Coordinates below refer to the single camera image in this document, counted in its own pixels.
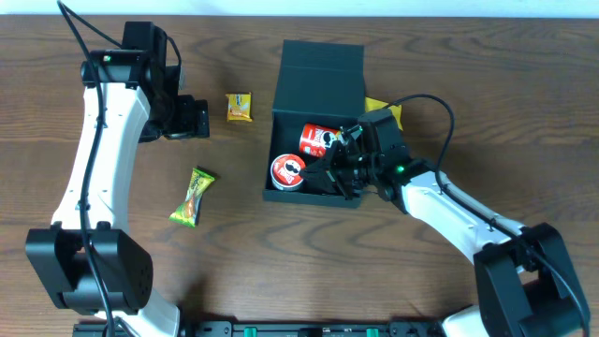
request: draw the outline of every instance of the yellow package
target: yellow package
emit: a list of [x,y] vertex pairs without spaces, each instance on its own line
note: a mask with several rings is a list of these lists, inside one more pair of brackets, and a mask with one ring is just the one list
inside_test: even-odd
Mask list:
[[248,94],[226,94],[228,98],[228,111],[226,121],[252,122],[250,108],[252,105],[252,93]]
[[194,168],[194,171],[191,174],[189,187],[187,188],[185,201],[170,215],[168,220],[188,227],[195,227],[197,216],[199,215],[199,205],[202,194],[213,181],[214,177],[210,174]]
[[[382,109],[386,105],[387,103],[385,102],[366,97],[366,112]],[[397,126],[399,126],[400,130],[403,131],[402,122],[400,122],[400,118],[402,117],[402,106],[391,106],[389,108],[391,109],[391,113],[393,113],[393,117],[395,117],[397,120]]]

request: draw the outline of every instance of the green connector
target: green connector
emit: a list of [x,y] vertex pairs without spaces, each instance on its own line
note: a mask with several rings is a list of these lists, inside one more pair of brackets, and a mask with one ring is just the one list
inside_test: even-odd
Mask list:
[[243,337],[256,337],[258,335],[258,329],[256,328],[245,328],[243,330]]
[[378,337],[378,329],[366,329],[366,337]]

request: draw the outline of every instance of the wooden table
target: wooden table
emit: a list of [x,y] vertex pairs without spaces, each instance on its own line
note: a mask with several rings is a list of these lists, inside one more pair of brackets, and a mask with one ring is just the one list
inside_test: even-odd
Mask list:
[[[457,128],[444,171],[497,212],[555,226],[599,313],[598,21],[89,19],[117,39],[127,20],[155,22],[179,45],[183,92],[209,101],[210,139],[139,146],[129,199],[131,235],[152,254],[155,287],[189,315],[384,321],[477,302],[466,258],[375,195],[357,210],[262,201],[285,38],[365,45],[372,97],[445,98]],[[83,36],[90,49],[109,46]],[[83,55],[58,16],[2,16],[0,41],[0,335],[64,336],[80,317],[54,309],[23,247],[66,189]],[[255,121],[227,123],[225,93],[247,91]],[[446,113],[414,102],[402,121],[414,153],[436,158]],[[168,216],[196,165],[220,179],[191,229]]]

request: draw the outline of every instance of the black box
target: black box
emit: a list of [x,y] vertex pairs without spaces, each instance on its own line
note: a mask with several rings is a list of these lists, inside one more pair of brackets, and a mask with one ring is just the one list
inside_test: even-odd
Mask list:
[[364,113],[363,60],[363,46],[284,41],[272,105],[264,200],[347,208],[359,205],[359,195],[346,200],[342,194],[314,190],[307,182],[298,191],[280,191],[272,185],[270,164],[281,154],[297,154],[306,165],[318,159],[300,152],[301,132],[308,123],[333,129],[357,123]]

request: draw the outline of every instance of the yellow snack package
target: yellow snack package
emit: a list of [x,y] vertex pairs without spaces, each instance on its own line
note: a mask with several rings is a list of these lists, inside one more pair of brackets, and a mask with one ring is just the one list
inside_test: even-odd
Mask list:
[[210,174],[194,168],[191,174],[191,182],[189,182],[187,188],[187,197],[185,197],[183,204],[177,208],[177,211],[170,215],[168,220],[191,228],[195,227],[202,194],[213,181],[214,177]]
[[[372,110],[379,110],[384,108],[387,105],[386,102],[374,99],[374,98],[369,98],[366,97],[366,112],[370,112]],[[391,109],[391,113],[393,113],[393,116],[395,117],[395,119],[397,120],[397,126],[400,127],[400,130],[403,131],[403,127],[402,127],[402,122],[400,122],[400,118],[402,117],[402,106],[391,106],[389,107]]]
[[226,121],[252,122],[250,108],[252,105],[252,93],[248,94],[226,94],[228,98],[228,111]]

